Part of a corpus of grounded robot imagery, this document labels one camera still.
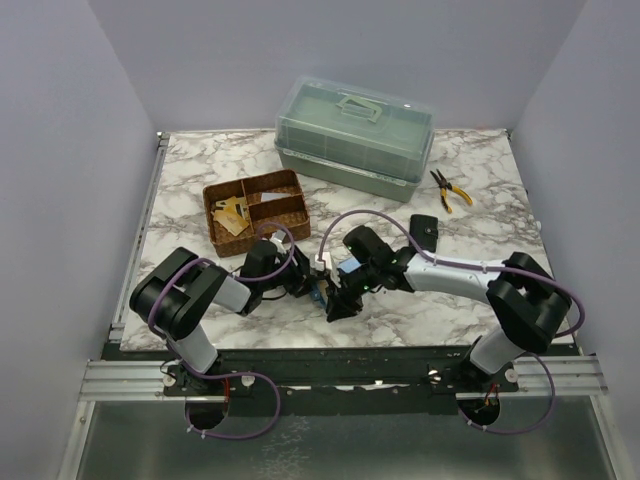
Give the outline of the blue leather card holder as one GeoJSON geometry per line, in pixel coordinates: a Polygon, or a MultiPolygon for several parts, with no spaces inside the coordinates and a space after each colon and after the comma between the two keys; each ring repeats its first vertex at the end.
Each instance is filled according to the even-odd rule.
{"type": "MultiPolygon", "coordinates": [[[[338,274],[347,274],[356,270],[361,266],[360,262],[354,257],[349,257],[346,260],[341,261],[336,267],[334,272],[338,274]]],[[[310,299],[321,309],[325,310],[327,306],[327,288],[328,283],[325,280],[317,281],[311,288],[309,293],[310,299]]]]}

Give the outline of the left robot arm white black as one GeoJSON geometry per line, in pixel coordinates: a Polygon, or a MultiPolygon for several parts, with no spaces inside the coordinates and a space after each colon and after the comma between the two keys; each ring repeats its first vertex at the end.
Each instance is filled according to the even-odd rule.
{"type": "Polygon", "coordinates": [[[209,395],[222,380],[214,364],[218,351],[201,326],[209,306],[246,316],[264,301],[266,292],[281,287],[298,298],[309,293],[311,285],[309,259],[296,246],[282,253],[273,241],[257,241],[246,254],[238,278],[178,247],[136,285],[129,308],[190,367],[188,384],[197,393],[209,395]]]}

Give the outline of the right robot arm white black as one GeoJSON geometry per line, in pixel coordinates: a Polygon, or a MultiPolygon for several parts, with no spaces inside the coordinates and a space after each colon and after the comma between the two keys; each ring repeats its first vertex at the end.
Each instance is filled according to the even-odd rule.
{"type": "Polygon", "coordinates": [[[428,260],[413,246],[393,250],[369,227],[358,226],[343,240],[358,262],[338,281],[329,281],[326,317],[329,322],[356,316],[362,297],[379,287],[409,293],[438,292],[490,306],[499,325],[476,340],[457,367],[469,390],[480,392],[497,373],[524,353],[546,352],[568,313],[568,294],[529,255],[513,253],[507,260],[464,268],[460,261],[428,260]]]}

